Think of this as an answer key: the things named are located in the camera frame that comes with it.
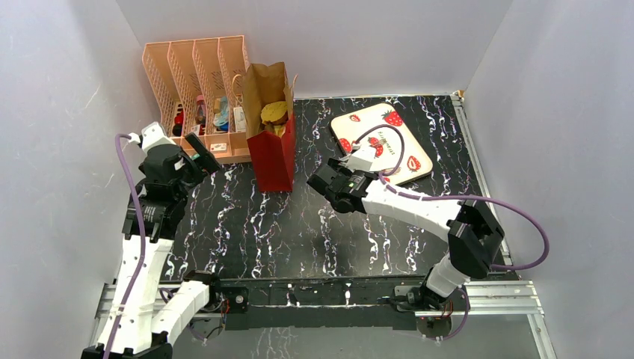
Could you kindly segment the round yellow fake bread slice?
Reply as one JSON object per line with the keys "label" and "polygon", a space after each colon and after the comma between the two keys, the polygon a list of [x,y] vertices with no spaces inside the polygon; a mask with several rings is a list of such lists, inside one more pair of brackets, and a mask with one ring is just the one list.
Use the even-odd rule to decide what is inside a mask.
{"label": "round yellow fake bread slice", "polygon": [[265,105],[261,110],[260,117],[265,125],[283,125],[289,118],[287,102],[278,101]]}

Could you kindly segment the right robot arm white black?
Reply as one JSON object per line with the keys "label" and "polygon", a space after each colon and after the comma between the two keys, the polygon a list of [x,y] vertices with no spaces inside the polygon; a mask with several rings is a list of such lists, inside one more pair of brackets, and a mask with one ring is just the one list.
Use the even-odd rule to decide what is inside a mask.
{"label": "right robot arm white black", "polygon": [[339,213],[388,216],[431,233],[449,252],[431,267],[418,287],[397,286],[388,302],[398,311],[439,310],[456,289],[472,279],[485,279],[505,237],[485,201],[431,197],[391,185],[380,174],[351,170],[329,159],[307,180]]}

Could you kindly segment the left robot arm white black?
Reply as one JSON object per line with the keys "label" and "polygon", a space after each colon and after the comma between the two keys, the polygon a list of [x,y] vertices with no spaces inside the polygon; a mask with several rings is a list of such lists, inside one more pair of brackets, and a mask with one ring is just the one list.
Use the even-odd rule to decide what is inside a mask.
{"label": "left robot arm white black", "polygon": [[96,345],[83,358],[171,358],[173,344],[200,310],[217,310],[223,291],[218,277],[191,271],[173,297],[154,310],[161,271],[185,215],[189,192],[220,169],[202,141],[190,133],[189,156],[162,126],[115,137],[115,147],[130,187],[123,222],[123,255],[112,305]]}

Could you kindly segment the red brown paper bag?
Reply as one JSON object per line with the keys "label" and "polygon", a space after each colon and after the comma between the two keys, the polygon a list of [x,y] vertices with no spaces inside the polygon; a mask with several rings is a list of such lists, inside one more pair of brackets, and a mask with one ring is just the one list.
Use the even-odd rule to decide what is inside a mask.
{"label": "red brown paper bag", "polygon": [[[256,184],[261,192],[289,192],[295,172],[294,86],[286,64],[251,64],[241,81],[241,107],[246,117],[246,141]],[[272,102],[286,101],[288,120],[280,126],[265,125],[260,113]]]}

